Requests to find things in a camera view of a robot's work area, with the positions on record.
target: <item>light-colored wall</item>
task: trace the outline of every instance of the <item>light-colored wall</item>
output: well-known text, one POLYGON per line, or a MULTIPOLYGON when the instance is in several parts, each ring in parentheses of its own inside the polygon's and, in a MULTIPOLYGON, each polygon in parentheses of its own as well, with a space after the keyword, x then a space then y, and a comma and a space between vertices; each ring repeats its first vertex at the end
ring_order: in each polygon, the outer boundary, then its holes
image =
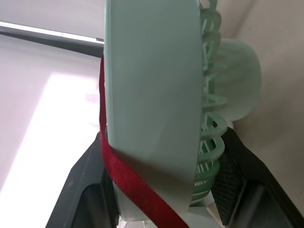
POLYGON ((104 0, 0 0, 0 21, 104 38, 104 0))
POLYGON ((98 133, 99 69, 99 58, 0 36, 0 227, 45 227, 98 133))
POLYGON ((304 1, 218 1, 223 37, 247 42, 262 67, 262 99, 235 129, 304 215, 304 1))

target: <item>red ribbon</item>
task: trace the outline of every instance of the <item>red ribbon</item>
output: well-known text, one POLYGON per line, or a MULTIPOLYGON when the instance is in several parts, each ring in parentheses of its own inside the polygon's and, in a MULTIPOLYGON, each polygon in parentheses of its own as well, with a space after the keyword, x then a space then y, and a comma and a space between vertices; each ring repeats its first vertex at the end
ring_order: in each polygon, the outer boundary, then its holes
POLYGON ((160 198, 129 166, 114 153, 104 137, 105 115, 105 73, 104 57, 101 59, 100 93, 100 141, 105 169, 118 188, 138 207, 158 228, 189 228, 176 212, 160 198))

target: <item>black mesh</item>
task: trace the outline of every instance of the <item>black mesh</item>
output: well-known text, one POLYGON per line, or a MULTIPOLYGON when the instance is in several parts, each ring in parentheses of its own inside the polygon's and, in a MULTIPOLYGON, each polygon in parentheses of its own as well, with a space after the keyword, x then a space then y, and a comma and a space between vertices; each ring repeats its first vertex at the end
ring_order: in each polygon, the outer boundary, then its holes
POLYGON ((223 225, 228 225, 242 190, 244 179, 229 153, 219 159, 220 170, 212 187, 212 195, 217 205, 223 225))

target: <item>white wall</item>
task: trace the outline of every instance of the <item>white wall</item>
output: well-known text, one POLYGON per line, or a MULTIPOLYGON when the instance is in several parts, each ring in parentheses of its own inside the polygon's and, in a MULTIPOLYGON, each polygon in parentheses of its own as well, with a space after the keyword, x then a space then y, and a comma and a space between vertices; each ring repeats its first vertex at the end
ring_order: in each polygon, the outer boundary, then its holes
POLYGON ((99 129, 99 65, 95 57, 0 36, 0 227, 46 225, 99 129))
POLYGON ((235 123, 304 215, 304 1, 218 1, 222 34, 246 41, 262 66, 262 100, 235 123))
POLYGON ((105 0, 0 0, 0 21, 104 38, 105 0))

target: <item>red velvet strap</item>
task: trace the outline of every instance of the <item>red velvet strap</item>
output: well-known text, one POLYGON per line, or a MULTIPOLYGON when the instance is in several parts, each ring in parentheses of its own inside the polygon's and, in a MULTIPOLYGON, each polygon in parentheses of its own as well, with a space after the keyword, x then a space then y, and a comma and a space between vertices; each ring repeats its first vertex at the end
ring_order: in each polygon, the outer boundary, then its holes
POLYGON ((104 137, 105 115, 104 58, 101 59, 100 93, 100 140, 104 166, 119 189, 145 213, 158 228, 189 228, 175 211, 161 199, 129 166, 114 153, 104 137))

